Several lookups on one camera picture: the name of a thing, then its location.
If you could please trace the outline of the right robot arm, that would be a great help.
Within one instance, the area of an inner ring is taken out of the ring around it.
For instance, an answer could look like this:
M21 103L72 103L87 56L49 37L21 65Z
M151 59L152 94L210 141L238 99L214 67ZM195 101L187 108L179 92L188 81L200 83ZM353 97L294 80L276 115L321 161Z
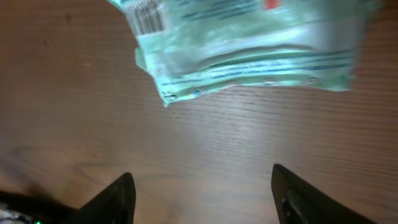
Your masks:
M374 222L340 204L281 164L274 164L271 189L280 223ZM54 200L1 192L1 223L132 224L136 186L126 172L79 209Z

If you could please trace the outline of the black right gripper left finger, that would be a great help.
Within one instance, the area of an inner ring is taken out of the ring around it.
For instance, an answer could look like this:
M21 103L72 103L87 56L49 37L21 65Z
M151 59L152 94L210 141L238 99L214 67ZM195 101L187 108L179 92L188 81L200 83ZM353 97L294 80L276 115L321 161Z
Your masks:
M61 224L133 224L136 186L126 172Z

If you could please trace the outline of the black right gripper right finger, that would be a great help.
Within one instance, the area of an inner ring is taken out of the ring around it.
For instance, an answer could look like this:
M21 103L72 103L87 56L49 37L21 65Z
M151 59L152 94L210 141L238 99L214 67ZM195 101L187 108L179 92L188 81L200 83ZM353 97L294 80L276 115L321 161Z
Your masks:
M281 164L273 165L271 189L280 224L376 224Z

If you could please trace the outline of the teal candy wrapper packet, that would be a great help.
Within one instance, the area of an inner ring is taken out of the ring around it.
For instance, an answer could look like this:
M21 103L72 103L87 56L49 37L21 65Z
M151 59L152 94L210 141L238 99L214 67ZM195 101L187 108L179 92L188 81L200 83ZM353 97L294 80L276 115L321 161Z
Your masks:
M232 86L348 91L378 0L112 0L165 105Z

